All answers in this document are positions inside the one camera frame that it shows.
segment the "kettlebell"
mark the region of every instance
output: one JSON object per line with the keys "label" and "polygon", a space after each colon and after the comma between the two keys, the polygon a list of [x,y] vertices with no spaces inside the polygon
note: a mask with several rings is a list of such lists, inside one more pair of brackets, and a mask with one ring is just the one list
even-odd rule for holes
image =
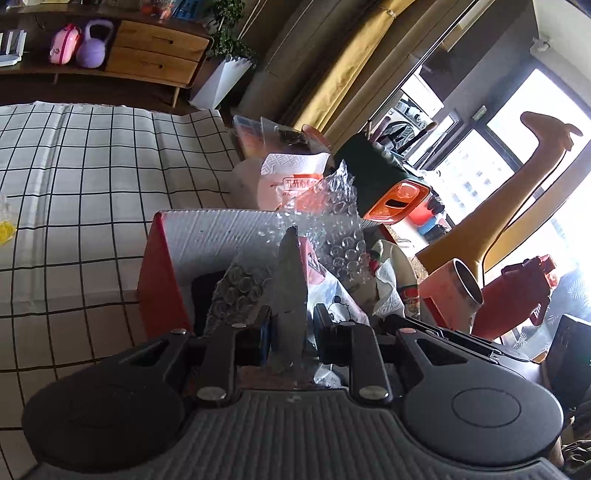
{"label": "kettlebell", "polygon": [[[90,28],[94,25],[102,25],[109,29],[109,34],[104,40],[92,38],[90,36]],[[84,29],[84,41],[78,52],[76,53],[76,61],[78,65],[85,69],[95,69],[100,67],[105,61],[107,43],[113,35],[113,23],[109,20],[91,20],[86,24]]]}

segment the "silver screw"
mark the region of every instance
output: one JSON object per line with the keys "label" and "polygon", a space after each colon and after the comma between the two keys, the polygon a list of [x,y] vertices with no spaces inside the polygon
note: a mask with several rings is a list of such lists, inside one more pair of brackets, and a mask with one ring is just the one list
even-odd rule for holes
{"label": "silver screw", "polygon": [[226,398],[226,391],[220,387],[203,387],[197,392],[201,400],[220,401]]}
{"label": "silver screw", "polygon": [[365,400],[383,400],[388,396],[388,390],[377,385],[370,385],[359,389],[359,396]]}

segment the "white planter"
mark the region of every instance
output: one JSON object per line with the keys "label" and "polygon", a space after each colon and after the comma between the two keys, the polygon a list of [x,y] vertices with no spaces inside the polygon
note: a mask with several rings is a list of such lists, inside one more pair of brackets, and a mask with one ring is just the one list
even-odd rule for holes
{"label": "white planter", "polygon": [[217,108],[251,66],[247,59],[223,61],[189,103],[196,108]]}

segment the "ribbed gray surface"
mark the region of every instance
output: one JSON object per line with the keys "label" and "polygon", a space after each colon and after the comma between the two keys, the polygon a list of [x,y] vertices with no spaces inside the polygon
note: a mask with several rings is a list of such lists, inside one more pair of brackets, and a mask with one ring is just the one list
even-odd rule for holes
{"label": "ribbed gray surface", "polygon": [[228,408],[200,411],[185,436],[169,452],[139,467],[87,475],[41,465],[28,476],[30,480],[97,478],[544,480],[566,477],[546,460],[512,472],[493,473],[458,468],[432,458],[406,436],[391,413],[358,407],[344,391],[249,391]]}

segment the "drawer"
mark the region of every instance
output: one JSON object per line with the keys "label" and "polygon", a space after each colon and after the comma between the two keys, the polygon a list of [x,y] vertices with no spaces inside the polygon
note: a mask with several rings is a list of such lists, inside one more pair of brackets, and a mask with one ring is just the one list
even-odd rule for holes
{"label": "drawer", "polygon": [[133,48],[112,47],[106,71],[187,85],[197,62]]}
{"label": "drawer", "polygon": [[209,41],[185,32],[123,20],[114,45],[199,61]]}

